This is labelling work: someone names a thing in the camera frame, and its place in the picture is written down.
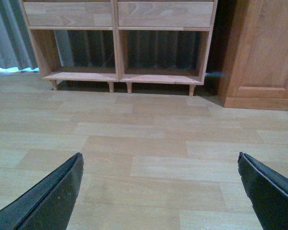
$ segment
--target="drawer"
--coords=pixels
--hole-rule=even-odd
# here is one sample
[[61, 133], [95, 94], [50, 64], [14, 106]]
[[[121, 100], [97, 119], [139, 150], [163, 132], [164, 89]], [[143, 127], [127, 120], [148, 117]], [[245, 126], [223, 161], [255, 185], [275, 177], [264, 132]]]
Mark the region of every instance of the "drawer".
[[119, 26], [210, 27], [213, 2], [119, 2]]
[[112, 26], [110, 2], [24, 2], [30, 26]]

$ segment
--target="wooden panel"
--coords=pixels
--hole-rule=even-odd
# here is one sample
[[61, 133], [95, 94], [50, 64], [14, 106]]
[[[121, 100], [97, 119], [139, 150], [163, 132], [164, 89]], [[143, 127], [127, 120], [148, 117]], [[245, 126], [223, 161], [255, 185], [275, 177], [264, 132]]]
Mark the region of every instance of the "wooden panel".
[[31, 42], [42, 77], [61, 66], [54, 31], [32, 30]]
[[282, 88], [288, 79], [288, 0], [265, 1], [256, 19], [242, 86]]
[[24, 2], [30, 26], [112, 26], [109, 2]]
[[67, 81], [117, 81], [115, 69], [87, 68], [87, 67], [60, 67], [47, 76], [46, 80]]
[[119, 2], [119, 26], [210, 27], [213, 2]]
[[288, 99], [227, 97], [224, 106], [244, 109], [288, 110]]

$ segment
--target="curtain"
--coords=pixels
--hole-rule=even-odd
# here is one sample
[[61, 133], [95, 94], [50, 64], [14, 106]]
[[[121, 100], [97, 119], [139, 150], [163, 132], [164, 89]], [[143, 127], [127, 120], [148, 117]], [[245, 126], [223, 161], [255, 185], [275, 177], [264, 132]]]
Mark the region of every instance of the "curtain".
[[0, 0], [0, 67], [37, 67], [18, 0]]

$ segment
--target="floor plank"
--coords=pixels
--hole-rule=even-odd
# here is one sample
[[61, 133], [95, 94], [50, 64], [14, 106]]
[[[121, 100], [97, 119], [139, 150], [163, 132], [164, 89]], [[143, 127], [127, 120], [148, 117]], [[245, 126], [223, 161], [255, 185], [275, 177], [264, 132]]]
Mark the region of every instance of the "floor plank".
[[88, 136], [5, 131], [0, 133], [0, 147], [77, 152], [83, 148], [87, 138]]
[[179, 212], [172, 208], [79, 202], [67, 230], [178, 230]]
[[255, 214], [181, 210], [179, 216], [181, 230], [262, 230]]
[[83, 147], [82, 152], [173, 157], [188, 156], [186, 142], [183, 140], [151, 138], [90, 136]]
[[218, 183], [94, 176], [88, 191], [88, 202], [226, 211]]
[[131, 176], [190, 181], [239, 182], [235, 161], [134, 156]]
[[122, 125], [80, 122], [75, 135], [106, 136], [118, 138], [164, 138], [165, 131], [154, 126]]
[[187, 141], [188, 155], [211, 160], [238, 160], [245, 152], [259, 161], [288, 162], [288, 146], [277, 144], [248, 144], [210, 141]]

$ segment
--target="wooden shelf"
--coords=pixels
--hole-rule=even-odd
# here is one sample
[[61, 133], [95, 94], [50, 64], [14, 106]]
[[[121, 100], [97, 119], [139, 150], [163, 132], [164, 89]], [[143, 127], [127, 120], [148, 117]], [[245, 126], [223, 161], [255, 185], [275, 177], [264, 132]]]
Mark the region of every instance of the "wooden shelf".
[[[22, 0], [22, 11], [43, 79], [203, 85], [218, 0]], [[111, 30], [115, 68], [62, 67], [55, 30]], [[128, 69], [127, 31], [198, 31], [194, 70]]]
[[115, 82], [117, 77], [112, 68], [61, 67], [43, 77], [46, 80], [64, 81], [107, 81]]
[[129, 69], [121, 82], [203, 85], [195, 71], [178, 69]]

